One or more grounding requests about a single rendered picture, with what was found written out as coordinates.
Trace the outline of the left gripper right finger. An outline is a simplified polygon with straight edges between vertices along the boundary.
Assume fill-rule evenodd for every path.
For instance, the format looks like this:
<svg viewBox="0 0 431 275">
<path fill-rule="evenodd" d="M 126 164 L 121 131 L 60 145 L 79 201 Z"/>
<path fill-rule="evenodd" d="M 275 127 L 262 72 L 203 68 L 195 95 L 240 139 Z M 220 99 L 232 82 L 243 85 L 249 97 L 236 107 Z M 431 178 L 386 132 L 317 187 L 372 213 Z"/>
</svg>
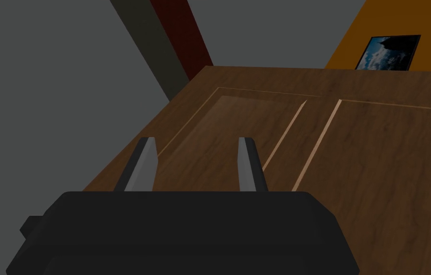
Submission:
<svg viewBox="0 0 431 275">
<path fill-rule="evenodd" d="M 254 140 L 238 139 L 238 179 L 240 191 L 268 191 Z"/>
</svg>

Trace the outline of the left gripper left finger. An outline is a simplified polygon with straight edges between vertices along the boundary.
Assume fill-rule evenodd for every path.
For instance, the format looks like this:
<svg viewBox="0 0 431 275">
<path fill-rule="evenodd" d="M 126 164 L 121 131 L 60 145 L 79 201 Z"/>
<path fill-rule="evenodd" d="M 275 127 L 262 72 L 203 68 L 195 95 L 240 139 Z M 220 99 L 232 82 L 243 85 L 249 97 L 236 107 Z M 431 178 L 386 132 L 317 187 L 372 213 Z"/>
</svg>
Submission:
<svg viewBox="0 0 431 275">
<path fill-rule="evenodd" d="M 131 154 L 114 191 L 152 191 L 158 167 L 154 137 L 142 137 Z"/>
</svg>

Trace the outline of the brown wooden panelled door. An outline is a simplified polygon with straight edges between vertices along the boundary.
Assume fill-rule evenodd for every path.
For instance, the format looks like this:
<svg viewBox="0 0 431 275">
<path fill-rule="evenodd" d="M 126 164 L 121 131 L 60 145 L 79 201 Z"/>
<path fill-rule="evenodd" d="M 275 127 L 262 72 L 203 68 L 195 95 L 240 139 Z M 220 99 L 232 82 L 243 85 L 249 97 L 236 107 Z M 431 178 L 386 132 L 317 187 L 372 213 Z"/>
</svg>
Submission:
<svg viewBox="0 0 431 275">
<path fill-rule="evenodd" d="M 431 275 L 431 72 L 205 67 L 85 190 L 113 191 L 142 137 L 156 267 Z M 239 137 L 268 191 L 240 191 Z"/>
</svg>

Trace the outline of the blue sky picture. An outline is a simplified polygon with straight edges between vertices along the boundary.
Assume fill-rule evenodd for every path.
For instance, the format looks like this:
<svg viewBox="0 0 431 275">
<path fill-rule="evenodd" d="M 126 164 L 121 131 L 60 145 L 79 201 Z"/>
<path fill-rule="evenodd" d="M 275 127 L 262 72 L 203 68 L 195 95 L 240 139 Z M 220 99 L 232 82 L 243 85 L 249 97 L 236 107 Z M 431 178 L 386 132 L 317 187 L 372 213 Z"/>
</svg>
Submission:
<svg viewBox="0 0 431 275">
<path fill-rule="evenodd" d="M 355 69 L 407 71 L 420 38 L 420 35 L 371 37 Z"/>
</svg>

